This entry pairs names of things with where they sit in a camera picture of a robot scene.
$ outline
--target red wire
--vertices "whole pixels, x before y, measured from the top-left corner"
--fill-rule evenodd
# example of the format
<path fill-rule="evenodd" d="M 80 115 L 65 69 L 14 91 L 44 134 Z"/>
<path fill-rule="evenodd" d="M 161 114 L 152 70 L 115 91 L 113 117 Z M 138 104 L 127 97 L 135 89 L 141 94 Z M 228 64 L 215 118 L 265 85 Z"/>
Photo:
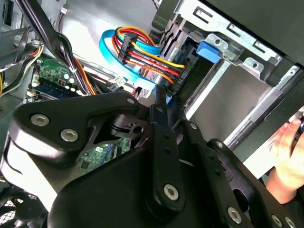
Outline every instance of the red wire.
<path fill-rule="evenodd" d="M 121 46 L 121 44 L 118 42 L 117 36 L 114 36 L 114 39 L 115 39 L 115 42 L 117 43 L 117 45 Z M 139 58 L 139 59 L 141 59 L 141 60 L 147 61 L 147 62 L 149 62 L 149 63 L 157 66 L 159 69 L 165 70 L 165 71 L 167 71 L 167 72 L 169 72 L 169 73 L 171 73 L 171 74 L 173 74 L 175 76 L 179 76 L 180 75 L 178 72 L 173 71 L 171 69 L 168 69 L 168 68 L 166 68 L 166 67 L 164 67 L 164 66 L 162 66 L 162 65 L 160 65 L 158 63 L 155 63 L 155 62 L 153 62 L 153 61 L 151 61 L 149 59 L 146 59 L 146 58 L 144 58 L 144 57 L 142 57 L 142 56 L 140 56 L 140 55 L 138 55 L 138 54 L 136 54 L 136 53 L 134 53 L 132 51 L 128 51 L 128 53 L 131 54 L 131 55 L 133 55 L 133 56 L 135 56 L 135 57 L 137 57 L 137 58 Z"/>
<path fill-rule="evenodd" d="M 137 31 L 137 30 L 135 30 L 135 29 L 122 29 L 122 30 L 121 30 L 121 33 L 126 33 L 126 32 L 135 33 L 135 34 L 137 34 L 137 35 L 143 37 L 150 45 L 152 45 L 152 42 L 149 40 L 149 38 L 148 38 L 145 34 L 139 32 L 139 31 Z"/>

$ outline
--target white connector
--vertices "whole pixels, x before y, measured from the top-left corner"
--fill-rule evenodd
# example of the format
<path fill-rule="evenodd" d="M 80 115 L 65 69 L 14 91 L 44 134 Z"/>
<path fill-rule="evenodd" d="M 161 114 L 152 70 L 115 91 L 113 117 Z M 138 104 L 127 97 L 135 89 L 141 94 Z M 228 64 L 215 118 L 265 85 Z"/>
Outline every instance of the white connector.
<path fill-rule="evenodd" d="M 67 8 L 62 7 L 60 12 L 63 13 L 63 14 L 67 14 Z"/>

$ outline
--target finger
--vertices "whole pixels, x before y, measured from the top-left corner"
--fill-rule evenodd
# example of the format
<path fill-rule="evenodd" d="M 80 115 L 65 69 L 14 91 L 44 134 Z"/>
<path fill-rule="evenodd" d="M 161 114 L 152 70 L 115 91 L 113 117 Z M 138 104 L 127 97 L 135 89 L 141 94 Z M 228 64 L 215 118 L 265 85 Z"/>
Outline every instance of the finger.
<path fill-rule="evenodd" d="M 284 132 L 280 144 L 279 144 L 279 151 L 278 151 L 278 159 L 279 160 L 286 160 L 290 157 L 291 152 L 291 145 L 295 139 L 295 134 L 298 128 L 301 125 L 301 120 L 294 119 L 291 124 L 287 127 L 286 131 Z"/>
<path fill-rule="evenodd" d="M 298 143 L 296 144 L 293 154 L 292 154 L 293 159 L 297 160 L 304 160 L 304 133 L 301 134 Z"/>
<path fill-rule="evenodd" d="M 276 137 L 275 137 L 275 140 L 274 140 L 274 143 L 272 144 L 272 147 L 271 147 L 271 155 L 276 158 L 278 156 L 278 149 L 279 149 L 279 145 L 280 145 L 280 141 L 287 129 L 287 127 L 289 126 L 289 123 L 285 123 L 276 133 Z"/>

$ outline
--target silver metal panel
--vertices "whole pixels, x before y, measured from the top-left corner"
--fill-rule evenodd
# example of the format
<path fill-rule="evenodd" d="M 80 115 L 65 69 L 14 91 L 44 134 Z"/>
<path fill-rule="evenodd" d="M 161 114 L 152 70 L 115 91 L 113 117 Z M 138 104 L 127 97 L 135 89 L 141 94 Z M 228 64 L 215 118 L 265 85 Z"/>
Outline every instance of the silver metal panel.
<path fill-rule="evenodd" d="M 231 65 L 193 115 L 206 140 L 224 141 L 271 87 Z"/>
<path fill-rule="evenodd" d="M 220 32 L 265 61 L 277 65 L 282 57 L 198 0 L 180 0 L 175 13 L 208 32 Z"/>
<path fill-rule="evenodd" d="M 102 33 L 120 26 L 138 26 L 149 32 L 156 8 L 151 0 L 67 0 L 62 32 L 70 40 L 73 52 L 108 70 L 110 66 L 99 51 Z"/>
<path fill-rule="evenodd" d="M 267 110 L 267 108 L 282 94 L 280 90 L 283 88 L 283 86 L 286 85 L 286 83 L 288 83 L 288 81 L 296 74 L 298 70 L 298 66 L 293 66 L 288 72 L 286 72 L 279 84 L 276 87 L 272 88 L 269 93 L 267 93 L 267 95 L 225 139 L 224 143 L 226 145 L 229 145 L 250 122 L 255 122 Z"/>
<path fill-rule="evenodd" d="M 206 75 L 185 104 L 185 113 L 188 120 L 194 115 L 229 67 L 230 63 L 222 60 L 210 70 L 208 75 Z"/>

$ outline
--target blue plastic latch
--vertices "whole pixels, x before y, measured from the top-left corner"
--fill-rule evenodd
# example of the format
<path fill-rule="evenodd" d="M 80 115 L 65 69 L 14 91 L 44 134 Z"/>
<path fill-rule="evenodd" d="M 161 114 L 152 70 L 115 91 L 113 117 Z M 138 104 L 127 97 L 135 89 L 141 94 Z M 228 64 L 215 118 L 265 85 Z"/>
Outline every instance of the blue plastic latch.
<path fill-rule="evenodd" d="M 220 60 L 219 51 L 205 41 L 202 41 L 199 44 L 196 54 L 202 56 L 212 63 L 217 63 Z"/>

